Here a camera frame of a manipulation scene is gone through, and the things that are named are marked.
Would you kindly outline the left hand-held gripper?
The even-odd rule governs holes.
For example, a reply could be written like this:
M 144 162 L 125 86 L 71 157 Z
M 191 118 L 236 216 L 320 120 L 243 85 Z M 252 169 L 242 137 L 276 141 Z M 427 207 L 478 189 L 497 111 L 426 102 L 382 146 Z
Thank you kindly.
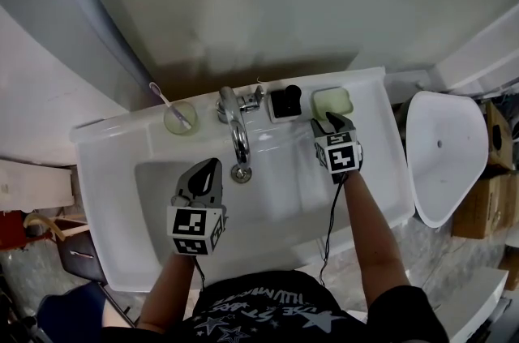
M 176 254 L 198 256 L 215 251 L 228 219 L 226 207 L 220 204 L 222 191 L 222 164 L 217 158 L 197 163 L 179 178 L 178 195 L 166 212 L 167 235 Z M 192 200 L 200 197 L 206 204 Z

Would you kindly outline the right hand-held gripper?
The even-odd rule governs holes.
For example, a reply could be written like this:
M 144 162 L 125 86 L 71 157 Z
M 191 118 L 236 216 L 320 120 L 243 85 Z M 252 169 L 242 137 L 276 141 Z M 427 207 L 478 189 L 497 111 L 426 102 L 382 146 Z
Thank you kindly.
M 362 145 L 358 142 L 353 122 L 342 114 L 327 112 L 326 118 L 335 134 L 327 132 L 318 120 L 311 120 L 315 137 L 316 158 L 332 176 L 334 184 L 342 177 L 362 167 Z

